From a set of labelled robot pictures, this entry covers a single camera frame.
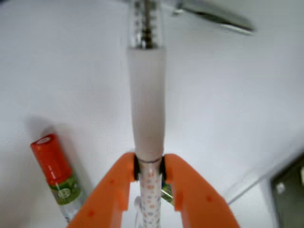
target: dotted white tube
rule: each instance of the dotted white tube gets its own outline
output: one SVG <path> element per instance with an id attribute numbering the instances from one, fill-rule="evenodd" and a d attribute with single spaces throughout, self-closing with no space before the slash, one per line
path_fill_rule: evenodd
<path id="1" fill-rule="evenodd" d="M 142 217 L 144 228 L 160 228 L 162 175 L 161 159 L 156 162 L 139 161 Z"/>

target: spray can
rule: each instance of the spray can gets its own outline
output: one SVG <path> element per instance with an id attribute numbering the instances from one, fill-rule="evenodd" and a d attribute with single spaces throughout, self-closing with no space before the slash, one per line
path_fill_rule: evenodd
<path id="1" fill-rule="evenodd" d="M 60 207 L 71 221 L 84 204 L 84 193 L 78 185 L 55 134 L 49 134 L 30 145 Z"/>

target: orange cap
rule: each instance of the orange cap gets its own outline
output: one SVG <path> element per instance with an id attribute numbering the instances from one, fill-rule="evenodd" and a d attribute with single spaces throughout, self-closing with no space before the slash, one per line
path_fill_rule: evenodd
<path id="1" fill-rule="evenodd" d="M 63 154 L 55 134 L 49 134 L 33 142 L 30 147 L 48 184 L 61 183 L 72 175 L 72 168 Z"/>

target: white cylindrical object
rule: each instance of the white cylindrical object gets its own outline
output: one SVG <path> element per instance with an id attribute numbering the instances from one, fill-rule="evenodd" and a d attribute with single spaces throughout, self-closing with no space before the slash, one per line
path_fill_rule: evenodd
<path id="1" fill-rule="evenodd" d="M 160 228 L 161 218 L 161 159 L 156 162 L 139 161 L 142 200 L 142 217 L 144 228 Z"/>
<path id="2" fill-rule="evenodd" d="M 165 57 L 164 48 L 128 50 L 135 153 L 146 162 L 163 154 Z"/>

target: orange robotic gripper finger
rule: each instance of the orange robotic gripper finger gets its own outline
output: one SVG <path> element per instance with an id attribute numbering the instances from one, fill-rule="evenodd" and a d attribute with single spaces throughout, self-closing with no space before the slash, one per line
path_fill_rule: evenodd
<path id="1" fill-rule="evenodd" d="M 135 154 L 124 154 L 100 181 L 67 228 L 120 228 L 135 181 Z M 189 164 L 164 156 L 166 182 L 172 185 L 175 210 L 184 228 L 238 228 L 229 206 Z"/>
<path id="2" fill-rule="evenodd" d="M 135 181 L 134 159 L 134 153 L 125 153 L 112 166 L 67 228 L 120 228 L 130 182 Z"/>
<path id="3" fill-rule="evenodd" d="M 239 227 L 225 200 L 182 158 L 166 154 L 164 163 L 184 228 Z"/>

